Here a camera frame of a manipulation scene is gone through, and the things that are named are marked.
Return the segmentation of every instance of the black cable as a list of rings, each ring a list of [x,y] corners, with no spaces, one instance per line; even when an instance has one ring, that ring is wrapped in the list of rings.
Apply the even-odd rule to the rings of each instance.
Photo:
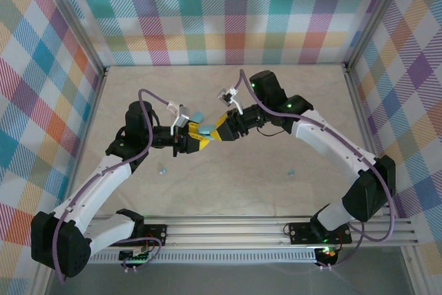
[[[282,229],[282,232],[286,235],[290,237],[290,234],[286,233],[285,231],[285,227],[287,227],[289,224],[285,224],[284,228]]]
[[[340,247],[339,247],[339,251],[341,251],[343,249],[343,236],[338,232],[338,236],[339,236],[339,240],[340,240]]]
[[[277,133],[274,133],[274,134],[264,134],[263,132],[260,131],[260,129],[258,127],[256,127],[256,130],[259,132],[259,134],[261,134],[262,136],[265,136],[265,137],[272,137],[272,136],[276,136],[277,134],[281,134],[281,133],[285,132],[285,130],[283,129],[283,130],[278,131]]]
[[[155,122],[157,122],[157,126],[159,126],[160,125],[160,119],[159,119],[157,113],[155,113],[154,110],[152,110],[152,116],[155,119]]]

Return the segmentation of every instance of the plaid wall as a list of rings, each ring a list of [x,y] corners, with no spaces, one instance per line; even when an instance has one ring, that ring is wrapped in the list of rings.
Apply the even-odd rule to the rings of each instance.
[[[107,65],[341,63],[376,0],[71,0]]]
[[[99,76],[53,0],[0,0],[0,294],[34,277],[30,221],[63,196]]]
[[[393,0],[354,79],[442,294],[442,0]]]

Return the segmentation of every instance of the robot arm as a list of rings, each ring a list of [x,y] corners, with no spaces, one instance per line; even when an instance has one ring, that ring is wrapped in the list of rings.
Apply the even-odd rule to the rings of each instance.
[[[330,232],[351,220],[368,221],[387,202],[385,192],[372,170],[356,155],[349,153],[333,135],[324,130],[325,127],[330,128],[330,125],[307,100],[298,95],[287,98],[272,72],[267,70],[258,73],[251,77],[250,81],[259,100],[270,110],[280,114],[304,115],[321,123],[322,128],[304,120],[272,115],[257,104],[243,109],[238,102],[232,101],[232,97],[238,91],[231,89],[222,92],[220,98],[227,105],[234,103],[238,109],[228,111],[218,120],[211,137],[221,141],[234,141],[248,135],[250,129],[262,127],[267,122],[282,127],[288,134],[304,140],[319,153],[328,157],[352,184],[342,200],[327,205],[311,218],[309,233],[314,234],[317,241],[323,242]],[[148,102],[144,102],[144,105],[152,122],[152,118],[156,117],[155,112]],[[193,153],[202,150],[210,142],[210,138],[199,134],[199,124],[187,121],[188,111],[184,107],[169,103],[168,107],[170,106],[173,106],[176,113],[174,125],[172,128],[160,126],[160,124],[153,127],[151,147],[160,149],[171,146],[174,156],[178,153]],[[390,193],[393,194],[395,190],[393,160],[386,155],[378,159],[349,140],[345,140],[374,165],[387,183]],[[39,212],[33,218],[31,223],[32,259],[54,268],[52,238],[61,219],[64,221],[57,237],[57,257],[61,272],[68,277],[76,276],[84,268],[90,256],[99,250],[119,240],[145,236],[144,217],[125,209],[119,210],[108,220],[94,225],[89,224],[109,195],[135,172],[147,154],[127,164],[121,164],[104,175],[103,170],[123,161],[132,160],[144,150],[148,141],[149,134],[141,105],[139,102],[133,102],[126,113],[126,126],[118,131],[115,140],[106,150],[107,156],[103,158],[90,179],[53,212],[49,214]],[[72,206],[73,198],[80,191],[82,194]]]
[[[249,129],[262,127],[267,122],[282,127],[288,134],[302,139],[327,157],[343,172],[352,185],[342,200],[322,208],[311,219],[311,230],[317,239],[322,241],[329,232],[349,221],[368,221],[387,202],[382,185],[372,170],[362,159],[349,152],[347,147],[324,130],[326,127],[333,128],[319,115],[318,111],[314,110],[313,105],[299,95],[287,98],[271,71],[266,70],[252,76],[250,82],[254,93],[267,108],[278,113],[292,113],[308,117],[321,123],[322,127],[318,128],[306,120],[278,117],[265,112],[259,105],[252,105],[243,109],[241,113],[235,109],[225,113],[218,120],[211,135],[217,140],[233,141],[248,135]],[[224,100],[228,97],[228,94],[221,95]],[[394,161],[386,155],[378,159],[343,135],[340,134],[340,136],[374,165],[387,183],[390,193],[393,194],[396,186]]]
[[[152,123],[155,112],[148,102],[144,102],[144,105]],[[179,106],[177,118],[181,118],[182,113],[182,106]],[[176,126],[153,127],[153,148],[171,146],[173,155],[176,156],[178,153],[199,151],[210,141],[209,138],[198,134],[198,124],[194,122],[181,121],[178,124],[175,121],[174,124]],[[61,219],[63,222],[57,237],[57,257],[61,272],[68,277],[76,276],[89,258],[101,249],[119,240],[145,236],[144,217],[125,209],[117,211],[108,220],[89,224],[111,193],[144,161],[147,153],[132,162],[122,162],[139,155],[148,141],[148,129],[140,103],[133,102],[126,113],[126,126],[118,131],[115,140],[106,150],[107,156],[102,159],[89,179],[51,213],[40,211],[32,219],[32,259],[54,268],[52,238]],[[104,170],[111,167],[111,171],[103,174]],[[81,193],[73,205],[73,200],[79,192]]]

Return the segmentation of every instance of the marble surface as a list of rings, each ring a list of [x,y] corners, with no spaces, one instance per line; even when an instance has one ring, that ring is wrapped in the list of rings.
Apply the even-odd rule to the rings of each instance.
[[[107,146],[124,125],[128,105],[137,91],[147,88],[206,115],[214,123],[227,107],[217,100],[222,88],[238,79],[240,67],[247,77],[270,69],[287,96],[299,94],[335,128],[362,144],[356,116],[340,66],[169,66],[112,67],[108,73],[97,115],[86,143],[75,186],[99,164]],[[244,107],[252,98],[244,85],[238,94]],[[163,125],[171,115],[153,98]],[[279,128],[267,124],[262,132]],[[160,175],[162,167],[167,173]],[[288,172],[294,169],[294,177]],[[151,149],[138,170],[119,186],[99,213],[132,209],[145,216],[249,215],[309,216],[340,199],[349,183],[337,169],[310,146],[282,133],[264,137],[252,130],[235,142],[212,141],[204,150],[173,158],[172,150]]]

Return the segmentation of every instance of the small blue block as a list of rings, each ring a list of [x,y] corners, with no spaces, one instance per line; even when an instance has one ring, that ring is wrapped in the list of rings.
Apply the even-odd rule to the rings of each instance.
[[[214,131],[216,126],[214,124],[203,124],[198,127],[198,133],[201,135],[210,135]]]
[[[195,112],[192,117],[191,121],[196,122],[197,124],[200,124],[204,120],[204,114],[203,112]]]

